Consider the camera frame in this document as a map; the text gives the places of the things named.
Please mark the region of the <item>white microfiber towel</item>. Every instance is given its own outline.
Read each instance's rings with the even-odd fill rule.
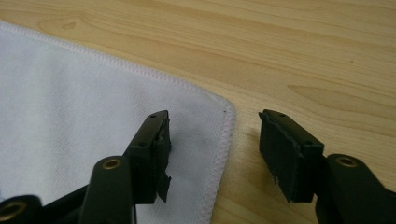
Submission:
[[[156,70],[0,21],[0,197],[43,204],[89,183],[146,116],[168,110],[167,203],[139,223],[208,223],[231,144],[233,106]]]

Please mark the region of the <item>light wood surface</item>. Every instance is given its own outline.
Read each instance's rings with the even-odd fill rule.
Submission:
[[[0,0],[0,20],[181,77],[238,117],[213,223],[317,223],[259,154],[264,108],[396,190],[395,0]]]

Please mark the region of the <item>black clamp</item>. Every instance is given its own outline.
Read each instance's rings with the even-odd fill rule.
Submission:
[[[362,161],[325,158],[324,145],[285,114],[264,110],[260,118],[260,153],[288,202],[310,203],[316,194],[320,224],[396,223],[396,194]]]
[[[171,141],[168,111],[146,118],[122,156],[97,162],[90,184],[42,206],[24,195],[0,203],[0,224],[131,224],[135,205],[166,202],[170,185],[165,169]]]

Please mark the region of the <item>brass rivet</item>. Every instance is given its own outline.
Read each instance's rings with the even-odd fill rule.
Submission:
[[[0,209],[0,222],[10,220],[22,213],[27,204],[23,201],[15,201],[6,204],[6,206]]]
[[[358,163],[348,157],[338,157],[335,160],[341,165],[346,167],[350,167],[350,168],[358,167]]]
[[[119,167],[120,165],[121,165],[121,161],[120,160],[112,159],[112,160],[105,161],[103,163],[102,167],[105,170],[112,170],[112,169],[115,169],[115,168]]]

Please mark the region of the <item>wood grain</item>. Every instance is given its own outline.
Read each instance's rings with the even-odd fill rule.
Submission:
[[[264,108],[396,190],[394,0],[0,0],[0,20],[182,77],[238,118],[213,223],[317,223],[258,152]]]

